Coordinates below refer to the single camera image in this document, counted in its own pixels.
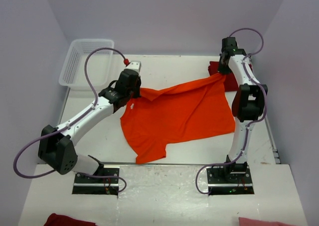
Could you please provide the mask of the white plastic basket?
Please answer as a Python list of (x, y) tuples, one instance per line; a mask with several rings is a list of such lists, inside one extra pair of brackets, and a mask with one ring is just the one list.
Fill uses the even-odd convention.
[[(70, 44), (59, 76), (59, 84), (77, 91), (88, 91), (90, 86), (84, 73), (84, 64), (88, 55), (98, 48), (114, 48), (110, 39), (76, 39)], [(113, 52), (100, 50), (94, 53), (87, 64), (87, 74), (95, 89), (107, 83)]]

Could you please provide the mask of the folded dark red t-shirt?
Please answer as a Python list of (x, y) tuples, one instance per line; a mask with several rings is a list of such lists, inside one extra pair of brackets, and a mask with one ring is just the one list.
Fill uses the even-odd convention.
[[(209, 75), (218, 73), (219, 62), (210, 61), (208, 66)], [(238, 90), (238, 84), (233, 73), (227, 74), (224, 81), (225, 92), (236, 92)]]

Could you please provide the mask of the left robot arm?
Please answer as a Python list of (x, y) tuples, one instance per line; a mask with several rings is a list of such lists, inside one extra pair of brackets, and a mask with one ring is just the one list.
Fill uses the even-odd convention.
[(61, 175), (74, 171), (85, 173), (93, 183), (101, 181), (104, 171), (99, 163), (77, 155), (75, 146), (101, 120), (125, 106), (130, 99), (140, 97), (141, 83), (140, 69), (125, 68), (115, 87), (103, 89), (96, 100), (71, 120), (57, 127), (48, 125), (42, 130), (38, 157)]

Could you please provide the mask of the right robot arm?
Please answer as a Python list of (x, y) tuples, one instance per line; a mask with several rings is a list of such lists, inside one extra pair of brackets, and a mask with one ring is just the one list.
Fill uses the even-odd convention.
[(238, 47), (235, 37), (222, 39), (218, 72), (223, 75), (232, 73), (238, 85), (231, 106), (235, 118), (235, 132), (222, 170), (223, 179), (233, 183), (240, 174), (246, 174), (249, 140), (255, 124), (266, 116), (265, 98), (268, 87), (262, 85), (254, 76), (249, 55)]

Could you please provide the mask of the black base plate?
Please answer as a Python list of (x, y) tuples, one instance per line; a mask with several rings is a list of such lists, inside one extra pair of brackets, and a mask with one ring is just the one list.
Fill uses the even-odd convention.
[(207, 170), (209, 195), (253, 195), (254, 188), (247, 163), (211, 166)]
[(119, 179), (97, 179), (77, 173), (74, 178), (73, 195), (118, 195)]

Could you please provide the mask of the pink cloth bottom right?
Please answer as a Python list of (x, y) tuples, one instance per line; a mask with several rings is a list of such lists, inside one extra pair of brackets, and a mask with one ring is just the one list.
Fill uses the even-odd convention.
[(254, 220), (249, 218), (239, 217), (239, 225), (240, 226), (290, 226), (289, 224), (281, 223), (281, 222), (268, 222), (261, 220)]

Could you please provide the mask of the dark red cloth bottom left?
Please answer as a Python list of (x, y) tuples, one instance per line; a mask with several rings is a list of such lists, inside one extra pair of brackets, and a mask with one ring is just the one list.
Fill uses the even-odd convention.
[(44, 226), (96, 226), (93, 222), (81, 221), (68, 216), (51, 214)]

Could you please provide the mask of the orange t-shirt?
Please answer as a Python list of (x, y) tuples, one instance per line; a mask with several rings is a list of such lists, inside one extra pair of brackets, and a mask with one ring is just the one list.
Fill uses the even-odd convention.
[(214, 74), (162, 90), (141, 88), (141, 97), (129, 100), (121, 117), (136, 163), (165, 158), (168, 144), (233, 133), (225, 79)]

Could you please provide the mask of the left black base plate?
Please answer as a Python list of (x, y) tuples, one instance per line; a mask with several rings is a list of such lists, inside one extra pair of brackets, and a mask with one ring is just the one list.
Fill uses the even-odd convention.
[(77, 173), (74, 178), (73, 195), (118, 195), (119, 179), (97, 179)]

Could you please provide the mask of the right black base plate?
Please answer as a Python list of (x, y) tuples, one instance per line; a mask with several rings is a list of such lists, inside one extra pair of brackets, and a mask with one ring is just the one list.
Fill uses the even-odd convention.
[(207, 170), (209, 195), (253, 195), (254, 188), (247, 163), (211, 166)]

